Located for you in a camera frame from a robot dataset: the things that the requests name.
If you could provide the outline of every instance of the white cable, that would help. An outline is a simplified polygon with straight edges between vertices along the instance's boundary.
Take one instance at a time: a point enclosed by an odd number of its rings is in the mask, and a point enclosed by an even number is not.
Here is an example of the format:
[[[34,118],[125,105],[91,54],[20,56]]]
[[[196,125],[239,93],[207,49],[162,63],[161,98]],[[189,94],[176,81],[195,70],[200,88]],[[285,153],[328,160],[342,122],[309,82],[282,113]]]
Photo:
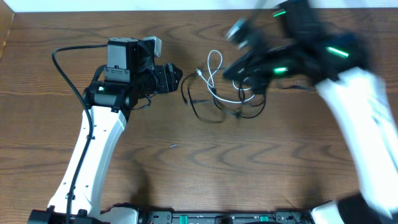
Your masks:
[[[239,90],[239,88],[236,87],[236,85],[235,85],[235,80],[232,80],[232,85],[235,87],[235,89]],[[243,91],[251,90],[251,87],[245,88],[245,89],[242,89],[242,90],[243,90]]]
[[[217,52],[217,53],[220,55],[221,60],[220,60],[220,64],[218,65],[217,69],[212,73],[211,70],[210,70],[210,55],[211,55],[211,53],[213,53],[213,52]],[[209,89],[209,92],[210,92],[215,98],[217,98],[217,99],[219,99],[219,100],[221,100],[221,101],[227,102],[227,103],[242,103],[241,101],[231,101],[231,100],[223,99],[223,98],[217,96],[216,94],[214,94],[214,93],[212,92],[212,90],[210,89],[210,87],[211,87],[211,88],[214,88],[214,87],[215,87],[213,75],[215,75],[216,72],[220,69],[222,63],[223,63],[223,55],[221,54],[221,52],[219,52],[218,50],[211,50],[211,51],[209,52],[209,55],[207,56],[207,69],[208,69],[209,74],[210,74],[209,79],[206,80],[205,77],[203,77],[203,75],[202,75],[202,73],[201,73],[201,71],[200,71],[199,69],[197,69],[197,74],[206,82],[206,84],[207,84],[207,89]],[[233,82],[233,86],[235,87],[235,89],[237,89],[237,90],[239,89],[238,87],[235,86],[235,83],[234,83],[234,82]],[[253,99],[253,97],[254,97],[254,94],[253,94],[250,98],[246,99],[244,102],[247,102],[247,101]]]

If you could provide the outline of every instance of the wood grain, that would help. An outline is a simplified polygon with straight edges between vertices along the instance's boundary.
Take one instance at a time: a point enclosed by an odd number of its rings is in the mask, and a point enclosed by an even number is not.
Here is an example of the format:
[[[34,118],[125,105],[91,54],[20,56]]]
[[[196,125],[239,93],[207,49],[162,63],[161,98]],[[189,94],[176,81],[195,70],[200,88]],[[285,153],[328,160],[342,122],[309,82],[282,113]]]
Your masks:
[[[351,29],[369,41],[374,71],[386,79],[398,117],[398,9],[318,11],[333,30]],[[173,62],[187,75],[211,49],[223,52],[226,67],[239,58],[243,52],[224,35],[249,13],[16,14],[0,62],[0,223],[23,223],[32,209],[46,208],[76,143],[82,108],[51,62],[54,48],[156,35],[163,41],[157,63]],[[271,45],[286,43],[270,11],[258,26]],[[58,60],[83,91],[106,62],[106,51],[62,52]],[[204,94],[202,83],[192,88]],[[230,83],[220,88],[233,94]],[[316,93],[270,89],[260,117],[229,117],[214,125],[198,121],[175,92],[132,113],[114,150],[102,207],[131,202],[175,210],[308,208],[357,190],[345,142]]]

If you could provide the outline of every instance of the black wire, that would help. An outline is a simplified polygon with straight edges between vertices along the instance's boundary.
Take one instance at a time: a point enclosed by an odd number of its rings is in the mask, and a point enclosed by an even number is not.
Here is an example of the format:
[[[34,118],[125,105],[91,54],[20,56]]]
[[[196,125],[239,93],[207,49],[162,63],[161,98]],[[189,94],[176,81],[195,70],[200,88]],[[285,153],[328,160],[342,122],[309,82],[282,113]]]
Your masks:
[[[148,103],[145,104],[144,106],[140,106],[140,107],[138,107],[138,108],[136,108],[136,109],[133,108],[132,110],[140,110],[140,109],[144,109],[144,108],[149,107],[150,104],[152,103],[152,97],[154,97],[154,96],[155,96],[155,95],[153,95],[153,96],[146,95],[145,98],[147,98]]]
[[[224,122],[224,121],[225,121],[225,118],[226,118],[226,116],[225,116],[224,113],[222,114],[221,120],[219,120],[219,121],[214,121],[214,120],[202,118],[201,116],[199,116],[199,114],[198,114],[198,112],[196,111],[195,106],[194,106],[194,104],[195,104],[196,102],[193,102],[192,96],[191,96],[191,91],[190,91],[190,89],[189,89],[189,86],[190,86],[191,84],[192,84],[192,82],[188,83],[187,91],[188,91],[189,102],[190,102],[190,104],[191,104],[191,107],[192,107],[192,110],[193,110],[195,116],[196,116],[200,121],[206,122],[206,123],[210,123],[210,124],[216,124],[216,123],[222,123],[222,122]]]
[[[92,81],[98,81],[99,77],[101,76],[102,72],[106,68],[106,65],[100,65],[97,70],[95,70],[94,77]]]
[[[84,111],[86,112],[87,115],[87,120],[88,120],[88,125],[89,125],[89,131],[87,135],[87,140],[86,144],[83,148],[83,151],[81,152],[81,157],[79,159],[79,162],[76,166],[76,171],[73,175],[72,181],[70,183],[70,188],[69,188],[69,193],[68,193],[68,200],[67,200],[67,212],[66,212],[66,219],[67,223],[70,223],[70,214],[71,214],[71,208],[72,208],[72,199],[73,199],[73,190],[75,188],[76,180],[81,168],[81,165],[84,161],[84,158],[87,153],[88,146],[90,145],[91,138],[93,137],[93,120],[91,118],[90,112],[88,111],[88,108],[85,105],[85,102],[83,100],[83,97],[80,95],[79,91],[76,89],[74,84],[70,81],[70,79],[67,77],[67,75],[62,71],[61,67],[59,66],[57,59],[55,58],[55,55],[57,52],[61,52],[64,50],[75,50],[75,49],[91,49],[91,48],[98,48],[98,47],[106,47],[106,44],[101,44],[101,45],[85,45],[85,46],[74,46],[74,47],[62,47],[55,49],[52,52],[52,62],[54,63],[55,67],[57,70],[61,73],[62,77],[65,79],[65,81],[69,84],[70,88],[73,90],[73,92],[76,94],[77,98],[79,99],[81,105],[83,106]]]
[[[250,105],[250,104],[246,103],[246,102],[245,102],[245,100],[246,100],[246,94],[244,93],[244,90],[243,90],[242,87],[243,87],[243,84],[240,83],[240,84],[239,84],[239,90],[238,90],[238,96],[239,96],[239,100],[242,102],[242,104],[243,104],[244,106],[258,107],[258,106],[261,106],[263,103],[266,103],[266,99],[265,99],[265,98],[264,98],[264,100],[263,100],[261,103],[259,103],[259,104],[257,104],[257,105]]]
[[[252,118],[255,118],[255,117],[259,116],[259,115],[262,113],[262,111],[264,111],[264,108],[266,107],[266,101],[265,101],[265,99],[266,99],[266,97],[264,96],[264,101],[260,104],[260,105],[262,105],[262,108],[260,109],[260,111],[259,111],[258,113],[256,113],[256,114],[253,115],[253,116],[244,116],[244,115],[242,115],[242,108],[241,108],[241,107],[238,109],[238,112],[232,112],[232,111],[230,111],[230,110],[223,109],[222,107],[225,108],[225,105],[222,104],[222,103],[221,103],[219,100],[217,100],[215,97],[213,98],[216,107],[217,107],[218,109],[220,109],[222,112],[225,112],[225,113],[230,114],[230,115],[234,115],[234,116],[236,116],[237,118],[244,118],[244,119],[252,119]]]
[[[193,110],[195,116],[196,116],[200,121],[203,121],[203,122],[206,122],[206,123],[222,123],[222,122],[225,121],[225,114],[230,114],[230,115],[233,115],[233,116],[235,116],[235,117],[237,117],[237,118],[251,119],[251,118],[255,118],[255,117],[259,116],[259,115],[262,113],[262,111],[264,110],[265,105],[266,105],[266,96],[264,95],[264,100],[263,100],[261,103],[257,104],[257,105],[250,105],[250,104],[247,104],[246,102],[244,102],[246,98],[245,98],[244,92],[243,92],[243,90],[242,90],[242,84],[240,84],[240,86],[239,86],[239,99],[240,99],[243,103],[241,104],[241,107],[238,109],[238,111],[231,111],[231,110],[225,109],[226,106],[225,106],[224,104],[222,104],[218,99],[216,99],[216,97],[213,97],[213,103],[215,104],[215,106],[216,106],[220,111],[223,112],[223,117],[222,117],[222,119],[219,120],[219,121],[214,121],[214,120],[202,118],[201,116],[199,116],[198,112],[196,111],[195,104],[196,104],[196,103],[209,102],[209,100],[193,100],[193,99],[192,99],[192,95],[191,95],[191,93],[190,93],[190,85],[192,84],[192,82],[194,81],[194,79],[196,79],[196,76],[195,76],[196,74],[197,74],[197,72],[191,73],[190,75],[188,75],[187,77],[185,77],[185,78],[182,80],[182,82],[181,82],[181,96],[182,96],[182,99],[183,99],[183,101],[184,101],[184,103],[185,103],[186,105],[191,104],[191,107],[192,107],[192,110]],[[188,83],[188,85],[187,85],[188,98],[189,98],[189,100],[188,100],[188,99],[185,97],[185,95],[184,95],[184,92],[183,92],[183,85],[184,85],[184,83],[185,83],[189,78],[191,78],[191,80],[189,81],[189,83]],[[216,88],[213,88],[212,91],[216,94]],[[240,91],[243,92],[243,98],[244,98],[244,99],[242,99],[242,96],[240,95]],[[261,108],[260,111],[259,111],[258,113],[256,113],[255,115],[253,115],[253,116],[246,116],[246,115],[243,115],[243,112],[242,112],[242,107],[243,107],[243,106],[258,107],[258,106],[261,106],[261,105],[262,105],[262,108]]]

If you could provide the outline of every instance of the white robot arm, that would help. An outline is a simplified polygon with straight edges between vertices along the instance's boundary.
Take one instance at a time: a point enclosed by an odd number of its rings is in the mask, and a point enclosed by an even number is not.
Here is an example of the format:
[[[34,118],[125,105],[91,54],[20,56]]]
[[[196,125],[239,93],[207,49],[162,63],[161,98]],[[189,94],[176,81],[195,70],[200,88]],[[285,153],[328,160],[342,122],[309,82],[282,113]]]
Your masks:
[[[126,127],[126,119],[121,111],[114,113],[111,112],[110,108],[102,106],[92,106],[90,115],[94,124],[94,138],[90,142],[86,159],[81,166],[79,176],[76,180],[71,211],[72,214],[77,214],[81,209],[86,210],[88,216],[98,218],[101,210],[101,193],[106,172],[113,149]],[[67,195],[81,152],[86,143],[87,135],[88,120],[86,114],[83,112],[80,135],[68,169],[57,192],[49,203],[49,207],[54,206],[55,212],[67,212]]]
[[[398,212],[398,133],[384,81],[356,67],[340,73],[337,82],[326,79],[315,87],[340,126],[363,198],[378,214],[392,219]],[[342,223],[333,207],[335,202],[315,208],[316,223],[331,223],[332,217],[334,223]]]

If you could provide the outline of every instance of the green led light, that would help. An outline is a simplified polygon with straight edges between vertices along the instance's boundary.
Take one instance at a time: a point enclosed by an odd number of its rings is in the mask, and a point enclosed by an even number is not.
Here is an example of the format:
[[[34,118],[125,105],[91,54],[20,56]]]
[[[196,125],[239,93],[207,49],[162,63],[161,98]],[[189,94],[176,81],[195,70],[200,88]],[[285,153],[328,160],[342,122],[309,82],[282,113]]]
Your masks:
[[[285,13],[286,13],[286,11],[278,12],[277,14],[274,15],[274,17],[280,16],[280,15],[285,14]]]
[[[268,222],[268,217],[267,216],[260,217],[260,222]]]
[[[284,72],[286,72],[287,71],[287,68],[275,68],[274,69],[274,72],[275,73],[284,73]]]
[[[333,47],[327,47],[327,49],[328,49],[328,51],[330,51],[332,53],[335,53],[335,54],[338,54],[338,55],[343,56],[343,57],[348,57],[349,56],[349,53],[346,53],[344,51],[335,49]]]
[[[188,215],[180,216],[180,224],[188,224]]]

